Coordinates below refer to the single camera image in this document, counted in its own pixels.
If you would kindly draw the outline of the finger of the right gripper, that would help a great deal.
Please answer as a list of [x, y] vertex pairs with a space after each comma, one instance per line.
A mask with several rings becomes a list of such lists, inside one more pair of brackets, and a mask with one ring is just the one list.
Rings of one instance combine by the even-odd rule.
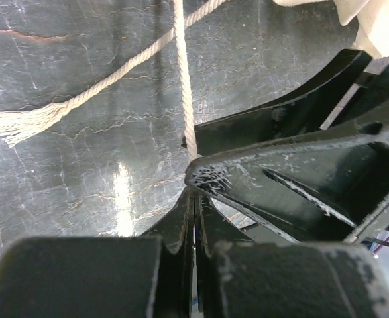
[[389, 121], [200, 158], [186, 183], [292, 242], [360, 242], [389, 229]]

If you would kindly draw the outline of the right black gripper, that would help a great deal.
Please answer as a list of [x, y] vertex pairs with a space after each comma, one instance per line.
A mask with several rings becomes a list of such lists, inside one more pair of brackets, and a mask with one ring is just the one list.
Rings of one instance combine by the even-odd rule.
[[236, 148], [326, 131], [389, 99], [389, 64], [378, 74], [369, 54], [343, 49], [318, 74], [275, 100], [195, 126], [197, 152]]

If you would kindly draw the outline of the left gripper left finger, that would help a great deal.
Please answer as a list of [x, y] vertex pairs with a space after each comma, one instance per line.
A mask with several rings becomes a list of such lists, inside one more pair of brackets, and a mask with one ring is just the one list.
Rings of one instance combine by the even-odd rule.
[[0, 317], [189, 317], [194, 193], [138, 237], [33, 237], [0, 261]]

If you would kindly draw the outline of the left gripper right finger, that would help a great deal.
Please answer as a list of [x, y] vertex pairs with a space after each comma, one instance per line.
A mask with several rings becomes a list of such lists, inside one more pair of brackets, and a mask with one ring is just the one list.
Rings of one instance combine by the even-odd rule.
[[258, 243], [210, 199], [194, 201], [205, 317], [389, 317], [389, 287], [361, 245]]

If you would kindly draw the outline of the large lemon print cushion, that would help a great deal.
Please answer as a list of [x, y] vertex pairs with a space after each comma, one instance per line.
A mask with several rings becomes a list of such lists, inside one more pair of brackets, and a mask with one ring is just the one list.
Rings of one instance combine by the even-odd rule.
[[334, 0], [341, 25], [359, 23], [353, 48], [373, 58], [389, 57], [389, 0]]

